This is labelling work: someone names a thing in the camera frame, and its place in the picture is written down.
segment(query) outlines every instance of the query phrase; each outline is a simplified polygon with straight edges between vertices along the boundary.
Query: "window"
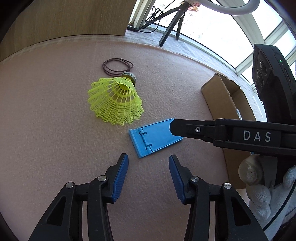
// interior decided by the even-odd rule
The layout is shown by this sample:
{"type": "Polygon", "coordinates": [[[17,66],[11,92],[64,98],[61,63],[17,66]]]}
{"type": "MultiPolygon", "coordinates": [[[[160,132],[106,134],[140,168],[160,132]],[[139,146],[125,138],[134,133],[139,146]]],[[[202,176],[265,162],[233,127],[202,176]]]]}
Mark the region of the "window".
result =
{"type": "Polygon", "coordinates": [[[288,30],[278,42],[274,44],[277,46],[284,57],[286,57],[292,49],[296,46],[296,40],[290,30],[288,30]]]}
{"type": "Polygon", "coordinates": [[[295,76],[295,72],[296,72],[296,69],[295,69],[295,62],[292,63],[292,65],[290,66],[290,69],[292,71],[292,74],[294,75],[294,78],[296,79],[296,76],[295,76]]]}
{"type": "Polygon", "coordinates": [[[279,25],[282,21],[278,13],[272,9],[264,0],[260,1],[259,7],[252,12],[254,19],[261,31],[264,39],[279,25]]]}
{"type": "MultiPolygon", "coordinates": [[[[173,3],[173,0],[138,1],[142,2],[142,5],[145,4],[148,11],[151,9],[152,4],[160,10],[164,10],[170,4],[164,12],[178,7],[181,2],[178,0],[175,0],[173,3]]],[[[231,6],[233,5],[233,0],[223,0],[221,3],[231,6]]],[[[139,12],[139,14],[141,16],[145,15],[143,11],[139,12]]],[[[162,18],[160,25],[168,27],[175,14],[174,12],[162,18]]],[[[295,75],[296,40],[279,14],[264,0],[260,0],[259,7],[252,14],[245,16],[247,17],[236,16],[233,18],[230,15],[215,12],[201,5],[198,7],[197,12],[189,10],[186,12],[181,33],[207,47],[203,51],[209,54],[215,52],[230,65],[235,66],[236,68],[231,69],[229,64],[221,58],[219,59],[237,75],[242,75],[244,79],[247,79],[251,85],[254,84],[252,80],[253,47],[251,43],[275,43],[277,41],[274,45],[280,49],[289,64],[293,63],[290,68],[295,75]]]]}
{"type": "MultiPolygon", "coordinates": [[[[171,0],[156,0],[154,6],[162,10],[170,2],[171,0]]],[[[179,1],[175,1],[165,11],[179,5],[179,1]]],[[[160,24],[167,27],[174,16],[175,13],[170,14],[160,24]]],[[[208,47],[232,66],[239,65],[253,52],[248,38],[230,15],[204,6],[200,6],[197,12],[186,12],[181,33],[208,47]]]]}
{"type": "Polygon", "coordinates": [[[253,68],[253,66],[250,66],[242,73],[242,76],[245,77],[247,79],[247,81],[249,81],[250,84],[254,83],[254,81],[252,79],[252,68],[253,68]]]}

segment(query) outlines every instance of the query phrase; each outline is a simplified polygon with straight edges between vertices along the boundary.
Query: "cardboard box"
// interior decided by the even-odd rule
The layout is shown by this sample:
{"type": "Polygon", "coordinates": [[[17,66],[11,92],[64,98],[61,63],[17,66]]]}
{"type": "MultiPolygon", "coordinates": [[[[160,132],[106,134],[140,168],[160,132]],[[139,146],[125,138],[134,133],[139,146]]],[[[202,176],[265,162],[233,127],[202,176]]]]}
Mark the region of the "cardboard box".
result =
{"type": "MultiPolygon", "coordinates": [[[[238,119],[237,109],[243,120],[256,121],[244,92],[227,77],[216,73],[201,88],[202,94],[212,114],[213,120],[238,119]]],[[[229,182],[235,189],[246,187],[238,175],[240,163],[250,156],[250,152],[223,148],[229,182]]]]}

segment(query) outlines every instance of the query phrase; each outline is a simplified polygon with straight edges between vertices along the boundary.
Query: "table surface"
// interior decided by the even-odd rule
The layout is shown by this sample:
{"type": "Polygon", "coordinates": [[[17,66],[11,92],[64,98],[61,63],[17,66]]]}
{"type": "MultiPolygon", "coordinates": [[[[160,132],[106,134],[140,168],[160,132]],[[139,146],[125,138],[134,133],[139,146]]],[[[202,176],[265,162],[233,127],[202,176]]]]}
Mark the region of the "table surface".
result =
{"type": "MultiPolygon", "coordinates": [[[[184,138],[139,159],[128,130],[168,118],[212,119],[200,88],[213,75],[164,49],[91,39],[32,46],[0,63],[0,212],[19,240],[28,240],[65,183],[90,182],[121,153],[130,165],[120,198],[108,205],[114,240],[183,240],[190,207],[177,198],[168,158],[176,154],[194,175],[221,185],[222,149],[184,138]],[[102,62],[112,57],[134,63],[143,101],[141,119],[123,127],[96,118],[87,102],[90,84],[107,77],[102,62]]],[[[210,240],[213,217],[212,208],[210,240]]]]}

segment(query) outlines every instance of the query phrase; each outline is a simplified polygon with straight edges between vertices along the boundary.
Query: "metal pin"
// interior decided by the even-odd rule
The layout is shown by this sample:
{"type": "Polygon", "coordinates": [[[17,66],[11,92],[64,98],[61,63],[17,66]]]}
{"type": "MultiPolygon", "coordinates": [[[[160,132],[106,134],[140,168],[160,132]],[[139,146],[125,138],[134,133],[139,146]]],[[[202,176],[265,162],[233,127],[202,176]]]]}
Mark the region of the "metal pin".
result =
{"type": "Polygon", "coordinates": [[[99,180],[100,182],[103,182],[103,181],[105,181],[106,179],[107,179],[107,177],[104,176],[104,175],[101,175],[101,176],[98,177],[98,180],[99,180]]]}
{"type": "Polygon", "coordinates": [[[191,181],[193,181],[195,183],[200,180],[197,176],[192,176],[190,179],[191,179],[191,181]]]}
{"type": "Polygon", "coordinates": [[[68,182],[66,183],[66,188],[72,188],[74,186],[74,183],[68,182]]]}
{"type": "Polygon", "coordinates": [[[223,185],[226,189],[230,189],[232,186],[230,183],[224,183],[223,185]]]}

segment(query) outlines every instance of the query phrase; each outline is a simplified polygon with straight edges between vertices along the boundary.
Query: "camera lens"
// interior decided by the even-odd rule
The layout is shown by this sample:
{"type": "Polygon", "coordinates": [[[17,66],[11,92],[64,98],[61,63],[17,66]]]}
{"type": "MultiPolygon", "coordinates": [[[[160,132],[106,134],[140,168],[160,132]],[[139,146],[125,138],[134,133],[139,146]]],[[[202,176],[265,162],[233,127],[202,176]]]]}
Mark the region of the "camera lens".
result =
{"type": "Polygon", "coordinates": [[[263,78],[259,70],[257,70],[257,82],[259,86],[263,87],[263,78]]]}
{"type": "Polygon", "coordinates": [[[264,75],[267,75],[267,69],[266,69],[266,66],[265,66],[265,64],[264,64],[263,61],[260,61],[260,68],[261,68],[261,70],[262,70],[262,73],[263,73],[264,75]]]}

